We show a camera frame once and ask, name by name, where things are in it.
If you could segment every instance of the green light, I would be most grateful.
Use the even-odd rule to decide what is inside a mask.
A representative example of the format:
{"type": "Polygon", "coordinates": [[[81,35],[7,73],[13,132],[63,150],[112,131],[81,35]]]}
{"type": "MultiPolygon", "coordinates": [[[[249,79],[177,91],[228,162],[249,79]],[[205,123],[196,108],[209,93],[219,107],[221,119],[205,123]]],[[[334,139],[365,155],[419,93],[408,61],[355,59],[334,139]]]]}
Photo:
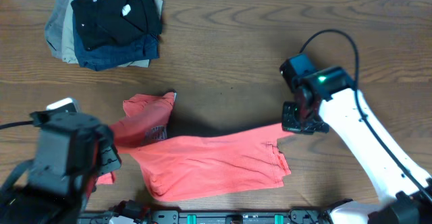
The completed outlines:
{"type": "Polygon", "coordinates": [[[319,77],[318,77],[318,81],[319,81],[319,82],[324,82],[325,79],[327,79],[325,76],[319,76],[319,77]]]}

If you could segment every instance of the wooden surface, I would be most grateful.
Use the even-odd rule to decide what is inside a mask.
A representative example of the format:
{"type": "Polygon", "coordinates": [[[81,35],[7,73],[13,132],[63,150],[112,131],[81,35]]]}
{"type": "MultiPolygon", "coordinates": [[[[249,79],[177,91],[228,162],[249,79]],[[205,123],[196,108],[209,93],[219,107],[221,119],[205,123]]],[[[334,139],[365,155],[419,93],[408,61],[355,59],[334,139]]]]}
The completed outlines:
{"type": "MultiPolygon", "coordinates": [[[[401,147],[432,172],[431,0],[164,0],[161,58],[150,68],[93,72],[52,58],[43,36],[54,0],[3,0],[0,5],[0,120],[28,119],[32,111],[72,96],[84,112],[113,123],[122,101],[136,93],[175,88],[170,136],[216,136],[279,121],[292,99],[278,72],[303,42],[339,28],[359,46],[360,88],[401,147]]],[[[352,49],[326,34],[307,53],[320,68],[352,74],[352,49]]],[[[34,155],[37,129],[0,132],[0,182],[34,155]]],[[[292,174],[283,188],[174,203],[182,209],[287,209],[341,198],[376,203],[366,174],[335,132],[283,139],[279,149],[292,174]]],[[[89,209],[149,198],[138,164],[122,155],[114,186],[100,186],[89,209]]]]}

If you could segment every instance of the blue denim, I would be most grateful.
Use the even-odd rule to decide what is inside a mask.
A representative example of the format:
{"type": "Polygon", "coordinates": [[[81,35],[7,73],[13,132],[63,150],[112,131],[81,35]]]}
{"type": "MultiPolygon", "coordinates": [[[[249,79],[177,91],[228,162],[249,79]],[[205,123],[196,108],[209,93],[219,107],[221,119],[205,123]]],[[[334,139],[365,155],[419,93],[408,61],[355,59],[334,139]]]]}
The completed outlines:
{"type": "Polygon", "coordinates": [[[75,29],[75,15],[73,23],[75,56],[78,59],[80,67],[101,71],[131,61],[159,58],[157,51],[158,40],[156,36],[151,34],[147,34],[127,46],[102,46],[92,51],[87,51],[75,29]]]}

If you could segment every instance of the black shirt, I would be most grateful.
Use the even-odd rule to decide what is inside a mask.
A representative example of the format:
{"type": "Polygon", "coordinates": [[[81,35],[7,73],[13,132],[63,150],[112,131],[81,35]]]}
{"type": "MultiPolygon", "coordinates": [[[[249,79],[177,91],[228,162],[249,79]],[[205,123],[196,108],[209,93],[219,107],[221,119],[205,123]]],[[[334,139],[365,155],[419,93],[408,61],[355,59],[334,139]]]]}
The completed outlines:
{"type": "Polygon", "coordinates": [[[162,32],[154,0],[75,0],[71,6],[87,51],[103,45],[128,45],[142,35],[162,32]],[[123,16],[125,5],[130,11],[123,16]]]}

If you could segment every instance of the stack of folded clothes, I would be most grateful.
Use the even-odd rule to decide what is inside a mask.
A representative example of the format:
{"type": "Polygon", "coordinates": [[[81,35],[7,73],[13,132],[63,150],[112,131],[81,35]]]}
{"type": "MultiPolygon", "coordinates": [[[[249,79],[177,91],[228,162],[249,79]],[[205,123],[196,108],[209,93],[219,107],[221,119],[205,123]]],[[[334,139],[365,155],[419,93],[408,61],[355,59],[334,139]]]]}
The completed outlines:
{"type": "Polygon", "coordinates": [[[94,71],[159,58],[162,0],[56,0],[45,38],[54,57],[94,71]]]}

